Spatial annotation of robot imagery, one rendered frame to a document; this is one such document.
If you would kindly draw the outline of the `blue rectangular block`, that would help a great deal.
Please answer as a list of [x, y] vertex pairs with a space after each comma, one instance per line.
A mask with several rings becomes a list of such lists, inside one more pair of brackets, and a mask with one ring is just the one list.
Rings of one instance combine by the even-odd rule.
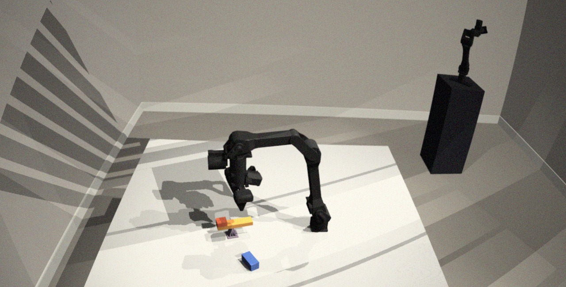
[[253, 256], [251, 252], [242, 253], [242, 261], [246, 264], [250, 271], [259, 269], [259, 262], [256, 257]]

